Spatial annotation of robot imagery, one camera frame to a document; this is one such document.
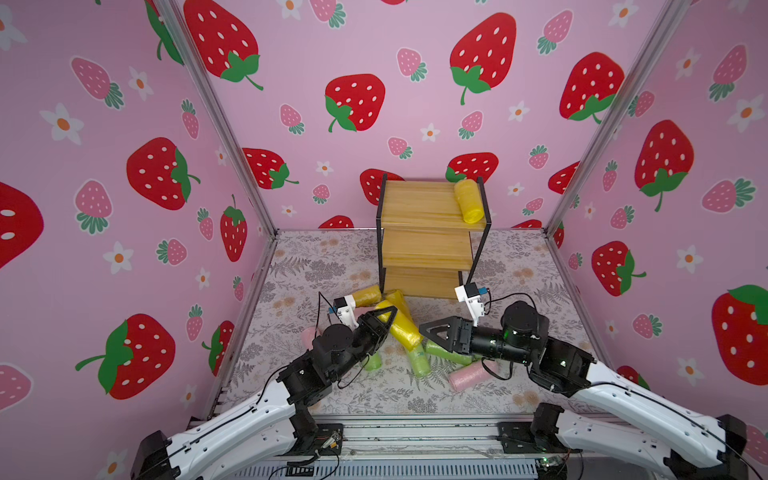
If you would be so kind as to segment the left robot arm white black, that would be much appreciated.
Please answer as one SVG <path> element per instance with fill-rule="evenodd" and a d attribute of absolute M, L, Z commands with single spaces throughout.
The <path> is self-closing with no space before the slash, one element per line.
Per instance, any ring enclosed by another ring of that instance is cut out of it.
<path fill-rule="evenodd" d="M 328 327 L 312 348 L 272 375 L 261 392 L 225 413 L 171 437 L 145 437 L 132 479 L 224 479 L 295 446 L 309 448 L 318 427 L 309 408 L 383 345 L 398 309 L 371 310 L 351 329 Z"/>

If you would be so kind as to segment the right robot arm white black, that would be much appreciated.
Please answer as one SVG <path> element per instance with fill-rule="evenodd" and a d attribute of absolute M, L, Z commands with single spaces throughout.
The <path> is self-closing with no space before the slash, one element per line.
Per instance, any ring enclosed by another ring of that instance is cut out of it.
<path fill-rule="evenodd" d="M 620 424 L 589 420 L 542 404 L 530 426 L 541 450 L 587 450 L 640 466 L 666 479 L 746 479 L 747 428 L 732 416 L 711 417 L 632 382 L 588 352 L 549 336 L 535 306 L 516 301 L 497 329 L 458 316 L 426 322 L 420 333 L 443 349 L 525 366 L 544 390 L 597 407 Z"/>

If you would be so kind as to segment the green trash bag roll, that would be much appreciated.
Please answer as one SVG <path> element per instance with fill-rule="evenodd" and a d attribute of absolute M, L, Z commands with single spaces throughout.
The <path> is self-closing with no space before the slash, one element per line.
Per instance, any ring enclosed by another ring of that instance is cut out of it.
<path fill-rule="evenodd" d="M 371 355 L 364 365 L 364 370 L 368 372 L 376 371 L 382 367 L 382 358 L 379 353 Z"/>
<path fill-rule="evenodd" d="M 455 352 L 450 352 L 439 346 L 437 343 L 427 340 L 424 345 L 425 353 L 431 356 L 435 356 L 444 360 L 448 360 L 452 363 L 467 366 L 473 363 L 473 358 L 469 355 L 462 355 Z"/>
<path fill-rule="evenodd" d="M 423 378 L 431 374 L 430 363 L 422 345 L 417 345 L 413 349 L 408 350 L 407 358 L 413 375 L 416 378 Z"/>

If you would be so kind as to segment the pink trash bag roll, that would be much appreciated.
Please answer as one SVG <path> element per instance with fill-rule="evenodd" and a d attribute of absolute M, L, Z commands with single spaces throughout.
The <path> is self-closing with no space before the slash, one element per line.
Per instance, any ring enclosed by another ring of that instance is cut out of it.
<path fill-rule="evenodd" d="M 462 392 L 473 388 L 485 381 L 494 379 L 489 371 L 497 374 L 498 364 L 491 360 L 477 360 L 464 366 L 448 376 L 449 383 L 455 392 Z"/>
<path fill-rule="evenodd" d="M 305 349 L 313 348 L 313 341 L 322 334 L 322 330 L 317 327 L 308 327 L 301 332 L 301 342 Z"/>

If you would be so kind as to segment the wooden shelf black metal frame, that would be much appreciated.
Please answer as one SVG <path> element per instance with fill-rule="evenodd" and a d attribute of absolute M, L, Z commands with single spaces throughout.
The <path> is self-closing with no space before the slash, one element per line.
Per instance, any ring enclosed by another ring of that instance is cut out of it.
<path fill-rule="evenodd" d="M 473 279 L 492 226 L 484 179 L 476 185 L 483 218 L 468 224 L 452 183 L 382 176 L 376 213 L 382 292 L 453 299 L 455 288 Z"/>

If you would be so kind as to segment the aluminium rail frame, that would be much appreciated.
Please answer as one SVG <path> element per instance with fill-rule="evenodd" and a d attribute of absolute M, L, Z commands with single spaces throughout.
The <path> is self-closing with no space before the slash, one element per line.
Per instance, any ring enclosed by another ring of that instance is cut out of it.
<path fill-rule="evenodd" d="M 648 426 L 633 428 L 599 421 L 551 404 L 540 405 L 531 420 L 523 422 L 556 426 L 558 439 L 572 449 L 571 454 L 594 452 L 641 466 L 661 477 L 673 476 L 666 461 L 677 449 Z M 435 457 L 454 461 L 503 453 L 497 435 L 497 426 L 487 419 L 392 421 L 384 425 L 363 420 L 344 425 L 342 451 L 359 451 L 371 458 Z"/>

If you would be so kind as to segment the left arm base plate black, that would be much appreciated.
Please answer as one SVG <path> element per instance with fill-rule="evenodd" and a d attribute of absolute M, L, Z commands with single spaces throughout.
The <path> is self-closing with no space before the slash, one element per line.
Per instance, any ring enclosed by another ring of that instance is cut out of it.
<path fill-rule="evenodd" d="M 296 442 L 287 452 L 288 456 L 312 456 L 315 453 L 331 455 L 341 452 L 344 425 L 342 423 L 321 423 L 297 434 Z"/>

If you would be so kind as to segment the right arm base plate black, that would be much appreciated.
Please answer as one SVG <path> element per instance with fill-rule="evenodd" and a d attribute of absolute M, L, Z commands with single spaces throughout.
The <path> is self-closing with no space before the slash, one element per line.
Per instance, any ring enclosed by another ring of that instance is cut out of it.
<path fill-rule="evenodd" d="M 534 422 L 499 422 L 497 440 L 505 454 L 565 454 L 572 449 L 557 437 L 553 425 Z"/>

